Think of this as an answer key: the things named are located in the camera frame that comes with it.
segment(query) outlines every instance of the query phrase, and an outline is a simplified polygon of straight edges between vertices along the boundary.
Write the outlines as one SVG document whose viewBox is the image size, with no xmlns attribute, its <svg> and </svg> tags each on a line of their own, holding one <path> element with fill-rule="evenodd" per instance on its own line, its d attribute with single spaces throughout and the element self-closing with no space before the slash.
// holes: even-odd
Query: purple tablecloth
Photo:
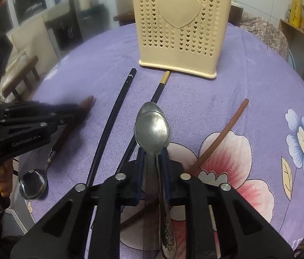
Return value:
<svg viewBox="0 0 304 259">
<path fill-rule="evenodd" d="M 137 112 L 151 99 L 164 74 L 140 67 L 138 60 L 135 25 L 120 27 L 72 51 L 37 90 L 34 99 L 41 102 L 78 103 L 89 95 L 96 102 L 87 121 L 74 131 L 53 161 L 47 197 L 32 202 L 36 221 L 75 184 L 86 182 L 112 106 L 135 67 L 136 77 L 106 145 L 95 183 L 114 174 L 132 137 Z M 281 56 L 255 36 L 228 26 L 215 80 L 171 74 L 158 103 L 172 129 L 170 156 L 187 168 L 245 98 L 250 101 L 248 107 L 201 167 L 199 178 L 209 184 L 230 183 L 295 248 L 304 237 L 304 83 Z M 50 148 L 48 145 L 21 157 L 21 173 L 43 165 Z M 180 258 L 184 258 L 184 212 L 180 207 L 171 213 Z M 122 235 L 121 258 L 142 258 L 140 239 L 131 236 L 135 232 Z"/>
</svg>

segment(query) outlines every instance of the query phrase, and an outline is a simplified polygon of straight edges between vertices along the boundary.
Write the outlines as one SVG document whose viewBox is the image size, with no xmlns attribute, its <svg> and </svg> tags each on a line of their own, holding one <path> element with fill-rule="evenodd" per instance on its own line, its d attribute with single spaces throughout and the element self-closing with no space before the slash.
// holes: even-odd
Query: chopstick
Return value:
<svg viewBox="0 0 304 259">
<path fill-rule="evenodd" d="M 98 171 L 99 163 L 101 162 L 101 157 L 103 155 L 106 143 L 109 139 L 111 130 L 112 130 L 113 125 L 116 121 L 117 115 L 118 115 L 118 113 L 119 113 L 119 111 L 122 107 L 123 101 L 124 101 L 124 99 L 125 99 L 125 97 L 128 93 L 130 85 L 132 84 L 132 81 L 135 77 L 135 74 L 136 74 L 136 69 L 133 68 L 130 71 L 130 73 L 129 73 L 127 79 L 126 79 L 126 81 L 125 81 L 125 83 L 124 83 L 124 85 L 123 85 L 123 87 L 122 87 L 122 89 L 121 89 L 121 91 L 120 91 L 120 93 L 119 93 L 119 95 L 116 99 L 115 104 L 113 105 L 110 116 L 108 118 L 108 121 L 106 122 L 103 133 L 101 135 L 101 139 L 99 140 L 99 144 L 98 144 L 96 153 L 94 154 L 92 165 L 91 165 L 91 168 L 89 170 L 89 174 L 88 174 L 87 181 L 86 181 L 87 187 L 92 186 L 94 178 L 96 177 L 96 173 Z"/>
<path fill-rule="evenodd" d="M 235 125 L 235 123 L 238 121 L 238 119 L 242 115 L 242 113 L 245 110 L 248 103 L 249 103 L 249 100 L 247 98 L 244 99 L 243 103 L 241 104 L 241 106 L 239 107 L 237 112 L 234 114 L 234 116 L 231 118 L 229 123 L 225 126 L 225 128 L 220 133 L 220 135 L 213 141 L 213 143 L 202 154 L 202 156 L 196 162 L 194 162 L 194 164 L 192 166 L 190 166 L 190 168 L 187 170 L 187 173 L 189 173 L 189 174 L 196 173 L 196 170 L 198 170 L 200 168 L 200 166 L 209 158 L 209 156 L 219 146 L 219 144 L 223 141 L 223 139 L 226 137 L 226 135 L 229 133 L 229 131 L 232 129 L 232 127 Z M 133 224 L 137 220 L 141 219 L 145 214 L 145 209 L 146 208 L 139 210 L 137 213 L 132 215 L 130 218 L 123 221 L 120 225 L 121 230 L 129 227 L 131 224 Z"/>
<path fill-rule="evenodd" d="M 200 166 L 209 158 L 209 156 L 214 152 L 214 150 L 219 146 L 219 144 L 223 141 L 232 127 L 235 125 L 239 117 L 242 115 L 243 111 L 245 110 L 246 106 L 248 105 L 249 100 L 246 98 L 244 99 L 243 103 L 225 126 L 223 131 L 219 134 L 219 136 L 213 141 L 213 143 L 208 147 L 208 149 L 202 154 L 202 156 L 194 162 L 194 164 L 187 170 L 187 173 L 194 175 L 196 170 L 200 168 Z"/>
<path fill-rule="evenodd" d="M 151 102 L 154 102 L 154 103 L 158 102 L 158 99 L 163 92 L 163 89 L 165 87 L 165 84 L 167 83 L 167 80 L 170 77 L 170 74 L 171 74 L 170 71 L 165 72 L 156 91 L 154 92 L 154 95 L 152 96 Z M 133 135 L 131 141 L 128 144 L 126 151 L 124 152 L 122 160 L 120 161 L 120 164 L 118 165 L 118 168 L 117 168 L 115 174 L 119 173 L 121 171 L 123 164 L 125 164 L 129 161 L 130 157 L 132 156 L 132 153 L 134 152 L 135 146 L 136 146 L 136 140 L 135 140 L 135 136 Z"/>
</svg>

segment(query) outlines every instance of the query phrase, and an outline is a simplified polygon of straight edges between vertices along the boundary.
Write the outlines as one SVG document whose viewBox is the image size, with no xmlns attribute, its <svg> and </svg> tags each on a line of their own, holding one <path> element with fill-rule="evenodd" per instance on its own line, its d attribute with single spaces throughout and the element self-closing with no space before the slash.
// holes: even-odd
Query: utensil holder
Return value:
<svg viewBox="0 0 304 259">
<path fill-rule="evenodd" d="M 231 0 L 133 0 L 142 66 L 216 77 Z"/>
</svg>

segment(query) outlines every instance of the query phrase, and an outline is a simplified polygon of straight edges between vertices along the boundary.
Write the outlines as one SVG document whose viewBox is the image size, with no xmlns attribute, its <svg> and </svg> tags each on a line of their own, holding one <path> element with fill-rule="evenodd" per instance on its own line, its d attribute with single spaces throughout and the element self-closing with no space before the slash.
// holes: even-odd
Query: spoon handle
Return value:
<svg viewBox="0 0 304 259">
<path fill-rule="evenodd" d="M 163 257 L 173 259 L 176 255 L 176 239 L 171 224 L 169 207 L 166 201 L 163 177 L 159 163 L 159 156 L 156 157 L 156 167 L 159 179 L 159 244 Z"/>
<path fill-rule="evenodd" d="M 57 139 L 53 147 L 51 148 L 48 156 L 48 164 L 51 163 L 52 159 L 62 150 L 63 145 L 65 144 L 67 138 L 70 136 L 70 133 L 75 128 L 75 125 L 67 125 L 63 130 L 61 136 Z"/>
</svg>

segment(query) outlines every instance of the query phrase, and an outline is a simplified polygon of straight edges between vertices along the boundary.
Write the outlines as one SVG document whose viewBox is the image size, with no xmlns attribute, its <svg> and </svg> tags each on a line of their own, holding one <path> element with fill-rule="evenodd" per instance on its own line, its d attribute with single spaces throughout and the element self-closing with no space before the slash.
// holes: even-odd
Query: silver spoon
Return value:
<svg viewBox="0 0 304 259">
<path fill-rule="evenodd" d="M 19 191 L 24 199 L 31 201 L 44 194 L 48 186 L 47 170 L 50 162 L 51 160 L 48 159 L 45 169 L 31 169 L 22 176 L 19 182 Z"/>
<path fill-rule="evenodd" d="M 83 108 L 86 112 L 89 112 L 92 107 L 93 100 L 94 97 L 90 96 L 83 100 L 79 104 L 79 107 Z M 48 161 L 44 169 L 31 169 L 22 176 L 19 182 L 19 191 L 24 199 L 31 201 L 41 197 L 44 194 L 46 188 L 48 187 L 47 171 L 49 165 L 53 158 L 57 155 L 57 153 L 61 151 L 64 143 L 66 142 L 70 133 L 73 131 L 76 125 L 77 124 L 73 123 L 67 125 L 64 128 L 61 136 L 57 139 L 54 146 L 50 150 Z"/>
<path fill-rule="evenodd" d="M 161 150 L 170 143 L 171 131 L 164 113 L 155 103 L 147 102 L 142 106 L 136 118 L 134 134 L 136 142 L 147 154 L 147 166 L 157 168 L 159 177 L 160 250 L 164 258 L 173 259 L 176 255 L 176 240 L 158 161 Z"/>
</svg>

